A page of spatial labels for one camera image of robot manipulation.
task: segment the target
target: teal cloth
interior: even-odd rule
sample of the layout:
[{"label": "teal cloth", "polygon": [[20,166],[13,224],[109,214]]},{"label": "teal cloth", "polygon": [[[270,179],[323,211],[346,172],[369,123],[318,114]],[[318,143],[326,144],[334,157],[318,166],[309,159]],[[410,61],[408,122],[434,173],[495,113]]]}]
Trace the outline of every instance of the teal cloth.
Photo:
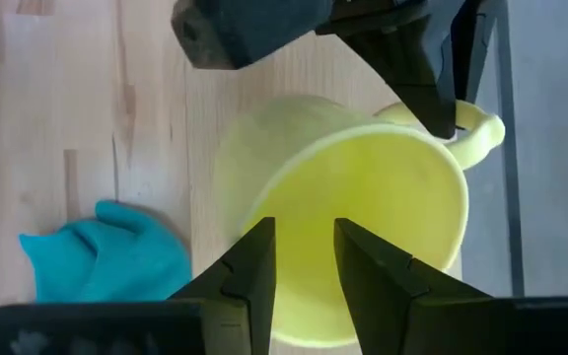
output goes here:
[{"label": "teal cloth", "polygon": [[166,227],[115,202],[98,202],[96,219],[19,239],[40,303],[161,301],[192,277],[187,251]]}]

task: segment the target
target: mug handle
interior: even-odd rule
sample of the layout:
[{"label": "mug handle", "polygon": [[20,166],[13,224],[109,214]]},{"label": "mug handle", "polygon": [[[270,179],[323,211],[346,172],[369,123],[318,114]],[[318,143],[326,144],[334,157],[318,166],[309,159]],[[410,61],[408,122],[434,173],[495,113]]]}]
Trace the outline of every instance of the mug handle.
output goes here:
[{"label": "mug handle", "polygon": [[[385,107],[378,111],[375,117],[401,125],[418,122],[404,103]],[[505,125],[498,115],[488,114],[478,106],[461,100],[457,101],[457,126],[469,133],[445,145],[463,170],[481,162],[505,138]]]}]

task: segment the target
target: wooden table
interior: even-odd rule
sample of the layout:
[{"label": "wooden table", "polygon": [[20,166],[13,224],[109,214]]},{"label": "wooden table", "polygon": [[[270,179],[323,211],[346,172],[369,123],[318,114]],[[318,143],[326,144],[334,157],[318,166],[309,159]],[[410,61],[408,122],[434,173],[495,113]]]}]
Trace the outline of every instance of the wooden table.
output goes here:
[{"label": "wooden table", "polygon": [[334,36],[305,35],[243,71],[194,70],[170,28],[173,3],[0,0],[0,305],[34,297],[17,235],[91,216],[102,198],[158,211],[200,273],[228,247],[211,170],[239,112],[287,93],[366,112],[397,100]]}]

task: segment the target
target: yellow mug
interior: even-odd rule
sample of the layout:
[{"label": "yellow mug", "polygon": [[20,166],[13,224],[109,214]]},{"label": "yellow mug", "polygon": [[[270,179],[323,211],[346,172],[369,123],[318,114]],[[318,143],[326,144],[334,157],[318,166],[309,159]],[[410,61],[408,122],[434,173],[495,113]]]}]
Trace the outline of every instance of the yellow mug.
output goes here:
[{"label": "yellow mug", "polygon": [[336,271],[334,219],[348,218],[446,270],[462,242],[462,169],[501,144],[494,114],[458,102],[469,130],[444,145],[410,124],[404,104],[372,118],[326,99],[276,99],[240,117],[216,157],[215,195],[227,236],[275,217],[277,288],[272,334],[307,347],[356,342]]}]

